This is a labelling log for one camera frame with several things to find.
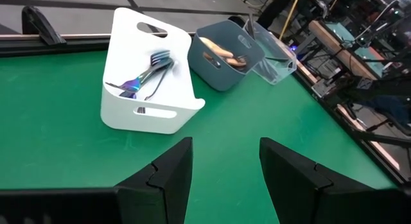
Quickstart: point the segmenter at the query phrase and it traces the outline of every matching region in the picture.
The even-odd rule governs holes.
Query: gray bin
[[[241,71],[236,70],[214,54],[199,37],[213,41],[234,56],[246,55],[247,65]],[[264,57],[264,51],[244,30],[231,21],[222,21],[197,30],[188,52],[188,63],[210,87],[226,91],[236,85]]]

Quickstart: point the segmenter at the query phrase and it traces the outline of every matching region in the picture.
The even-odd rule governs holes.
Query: gray plastic bin
[[[241,71],[236,70],[214,54],[200,37],[213,41],[234,56],[247,56],[247,65]],[[188,53],[188,63],[210,87],[226,91],[251,72],[264,57],[262,48],[244,30],[231,21],[222,21],[197,30]]]

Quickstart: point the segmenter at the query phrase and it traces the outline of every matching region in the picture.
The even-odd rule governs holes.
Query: bin handle hole
[[[211,57],[211,55],[209,55],[208,53],[206,53],[205,51],[203,52],[203,57],[211,64],[213,65],[215,68],[220,69],[221,68],[221,64],[214,59],[213,57]]]
[[[239,40],[246,48],[251,48],[250,42],[249,42],[243,35],[238,35],[238,40]]]
[[[151,24],[148,24],[148,23],[145,23],[145,22],[139,22],[139,23],[137,23],[137,29],[140,30],[140,31],[143,31],[143,32],[145,32],[145,33],[152,34],[152,33],[150,32],[150,30],[152,30],[152,28],[155,28],[155,29],[157,29],[157,30],[159,31],[159,33],[164,34],[164,35],[161,35],[161,36],[157,36],[157,35],[156,35],[156,37],[160,37],[160,38],[163,39],[163,38],[166,38],[166,37],[168,36],[168,32],[167,32],[166,30],[164,30],[164,29],[158,28],[158,27],[156,27],[156,26],[154,26],[154,25],[151,25]]]

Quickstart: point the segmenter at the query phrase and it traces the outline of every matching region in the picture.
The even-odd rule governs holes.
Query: clear plastic container
[[[275,85],[297,69],[295,53],[256,22],[254,22],[254,38],[263,49],[265,59],[252,70],[268,83]]]

